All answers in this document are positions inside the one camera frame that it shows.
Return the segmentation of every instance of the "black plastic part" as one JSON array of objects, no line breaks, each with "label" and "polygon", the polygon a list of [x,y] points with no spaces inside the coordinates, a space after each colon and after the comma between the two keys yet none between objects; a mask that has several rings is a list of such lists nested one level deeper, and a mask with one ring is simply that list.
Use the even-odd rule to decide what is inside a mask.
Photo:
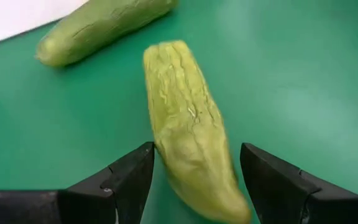
[{"label": "black plastic part", "polygon": [[261,224],[358,223],[358,195],[319,179],[252,144],[241,168]]},{"label": "black plastic part", "polygon": [[116,210],[120,224],[138,224],[153,166],[147,142],[68,189],[0,190],[0,224],[114,224]]}]

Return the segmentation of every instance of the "green cutting board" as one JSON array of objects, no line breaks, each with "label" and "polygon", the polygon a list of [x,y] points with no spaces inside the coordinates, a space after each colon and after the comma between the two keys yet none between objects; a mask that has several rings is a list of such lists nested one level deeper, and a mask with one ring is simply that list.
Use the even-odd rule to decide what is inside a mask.
[{"label": "green cutting board", "polygon": [[[152,140],[142,54],[183,39],[240,177],[251,142],[358,194],[358,0],[182,0],[60,70],[34,59],[52,26],[0,43],[0,189],[68,187]],[[209,223],[175,196],[159,157],[142,223]]]}]

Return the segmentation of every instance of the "green vegetable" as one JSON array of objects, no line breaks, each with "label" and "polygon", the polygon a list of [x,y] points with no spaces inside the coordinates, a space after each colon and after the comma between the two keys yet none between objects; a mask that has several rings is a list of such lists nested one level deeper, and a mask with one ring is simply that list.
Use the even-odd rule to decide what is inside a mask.
[{"label": "green vegetable", "polygon": [[190,49],[164,42],[144,53],[149,113],[170,185],[192,209],[225,223],[249,223],[223,119]]},{"label": "green vegetable", "polygon": [[38,44],[36,57],[50,66],[77,62],[163,16],[178,0],[89,0],[63,18]]}]

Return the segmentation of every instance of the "green table surface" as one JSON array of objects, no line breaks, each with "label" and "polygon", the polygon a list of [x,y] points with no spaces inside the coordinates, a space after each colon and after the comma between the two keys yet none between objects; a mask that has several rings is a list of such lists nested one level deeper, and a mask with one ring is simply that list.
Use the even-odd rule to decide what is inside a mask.
[{"label": "green table surface", "polygon": [[[183,39],[240,177],[251,142],[358,194],[358,0],[181,0],[63,70],[34,59],[52,26],[0,43],[0,189],[68,187],[153,140],[142,53]],[[158,156],[142,223],[210,223],[175,196]]]}]

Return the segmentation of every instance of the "white surface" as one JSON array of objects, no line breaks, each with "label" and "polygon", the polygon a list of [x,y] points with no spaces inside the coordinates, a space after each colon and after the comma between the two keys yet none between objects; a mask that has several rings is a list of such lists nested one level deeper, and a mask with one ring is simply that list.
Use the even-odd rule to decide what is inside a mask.
[{"label": "white surface", "polygon": [[0,40],[60,19],[87,0],[0,0]]}]

